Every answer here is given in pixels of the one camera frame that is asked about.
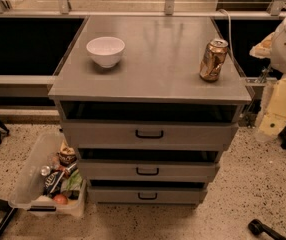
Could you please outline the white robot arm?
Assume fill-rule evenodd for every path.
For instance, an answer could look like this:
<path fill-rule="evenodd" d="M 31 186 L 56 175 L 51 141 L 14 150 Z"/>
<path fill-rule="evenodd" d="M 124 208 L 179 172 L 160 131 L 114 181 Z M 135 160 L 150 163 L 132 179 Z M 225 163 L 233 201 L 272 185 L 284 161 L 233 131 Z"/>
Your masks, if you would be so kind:
<path fill-rule="evenodd" d="M 255 121 L 256 140 L 267 142 L 276 139 L 286 127 L 286 17 L 274 32 L 251 48 L 250 55 L 269 58 L 271 68 L 282 73 L 280 80 L 264 87 Z"/>

